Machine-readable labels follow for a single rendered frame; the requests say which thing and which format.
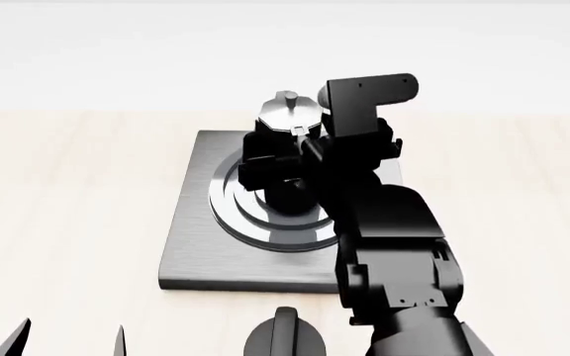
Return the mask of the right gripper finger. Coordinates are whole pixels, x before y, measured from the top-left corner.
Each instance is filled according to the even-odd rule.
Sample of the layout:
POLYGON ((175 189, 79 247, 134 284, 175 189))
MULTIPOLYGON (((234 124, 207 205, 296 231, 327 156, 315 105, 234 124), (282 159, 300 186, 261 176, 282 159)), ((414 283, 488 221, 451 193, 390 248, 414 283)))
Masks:
POLYGON ((242 140, 242 160, 274 157, 282 160, 298 160, 299 148, 289 133, 250 132, 242 140))
POLYGON ((303 163, 299 156, 261 156, 244 159, 238 166, 238 181, 248 192, 299 179, 302 175, 303 163))

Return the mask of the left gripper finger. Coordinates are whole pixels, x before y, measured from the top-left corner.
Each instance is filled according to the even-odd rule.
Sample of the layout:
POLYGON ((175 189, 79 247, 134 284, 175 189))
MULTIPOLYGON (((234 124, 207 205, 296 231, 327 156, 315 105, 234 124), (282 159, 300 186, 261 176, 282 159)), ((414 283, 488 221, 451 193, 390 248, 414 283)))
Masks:
POLYGON ((0 356, 23 356, 28 342, 32 322, 29 318, 23 321, 0 345, 0 356))
POLYGON ((127 356, 125 331, 122 325, 119 325, 118 327, 113 356, 127 356))

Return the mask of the silver and black moka pot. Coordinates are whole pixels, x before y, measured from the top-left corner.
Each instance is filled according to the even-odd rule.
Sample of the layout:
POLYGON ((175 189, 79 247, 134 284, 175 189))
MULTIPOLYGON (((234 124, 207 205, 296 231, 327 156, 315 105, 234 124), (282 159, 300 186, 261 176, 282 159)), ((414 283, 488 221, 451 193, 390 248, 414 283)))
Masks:
MULTIPOLYGON (((309 97, 294 91, 278 91, 272 100, 263 103, 256 131, 266 135, 277 159, 297 159, 298 142, 318 138, 322 130, 324 109, 309 97)), ((264 189, 268 207, 284 216, 301 216, 317 206, 316 199, 306 190, 300 178, 282 178, 264 189)))

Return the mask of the round glossy stove burner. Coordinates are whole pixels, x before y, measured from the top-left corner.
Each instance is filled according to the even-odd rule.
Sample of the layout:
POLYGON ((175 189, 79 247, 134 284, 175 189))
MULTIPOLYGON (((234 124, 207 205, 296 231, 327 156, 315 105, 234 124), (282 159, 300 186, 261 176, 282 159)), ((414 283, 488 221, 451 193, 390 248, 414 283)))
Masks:
POLYGON ((238 181, 241 150, 216 168, 208 197, 216 222, 232 237, 248 245, 277 252, 305 252, 337 243, 333 222, 321 207, 297 216, 270 208, 262 190, 248 192, 238 181))

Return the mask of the grey metal stove slab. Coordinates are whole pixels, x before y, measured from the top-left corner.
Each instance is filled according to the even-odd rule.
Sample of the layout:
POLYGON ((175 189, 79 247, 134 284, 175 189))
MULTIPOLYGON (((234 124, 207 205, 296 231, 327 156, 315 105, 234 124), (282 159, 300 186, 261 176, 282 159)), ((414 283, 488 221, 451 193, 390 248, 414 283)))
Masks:
POLYGON ((267 251, 239 241, 214 218, 208 189, 245 133, 200 131, 161 255, 163 290, 334 294, 336 244, 316 251, 267 251))

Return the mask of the black stove knob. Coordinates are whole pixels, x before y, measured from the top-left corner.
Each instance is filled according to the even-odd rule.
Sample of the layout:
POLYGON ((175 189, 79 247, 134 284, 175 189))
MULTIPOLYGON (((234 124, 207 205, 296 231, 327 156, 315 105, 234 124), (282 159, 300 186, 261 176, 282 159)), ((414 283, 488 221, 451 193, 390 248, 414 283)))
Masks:
POLYGON ((320 333, 295 308, 281 307, 253 329, 242 356, 327 356, 327 349, 320 333))

